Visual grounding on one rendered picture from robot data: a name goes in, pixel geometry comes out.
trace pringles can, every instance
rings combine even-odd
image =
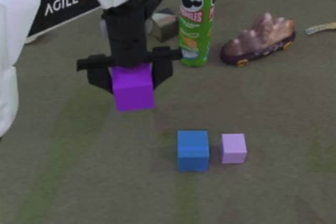
[[[184,65],[199,67],[207,63],[214,10],[215,0],[181,0],[178,43]]]

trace mustache logo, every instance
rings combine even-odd
[[[202,1],[191,1],[191,0],[182,0],[182,5],[186,8],[191,8],[191,7],[200,7],[202,6]]]

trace toy car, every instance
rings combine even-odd
[[[251,30],[243,30],[236,39],[226,43],[220,52],[223,63],[242,67],[276,51],[287,50],[295,39],[292,19],[259,16]]]

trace brown box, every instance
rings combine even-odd
[[[153,36],[160,42],[165,42],[179,34],[178,17],[169,9],[163,9],[152,16]]]

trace pink cube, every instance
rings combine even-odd
[[[150,64],[134,69],[112,68],[112,88],[118,111],[154,107],[154,89]]]
[[[247,154],[244,134],[222,134],[223,164],[242,164]]]

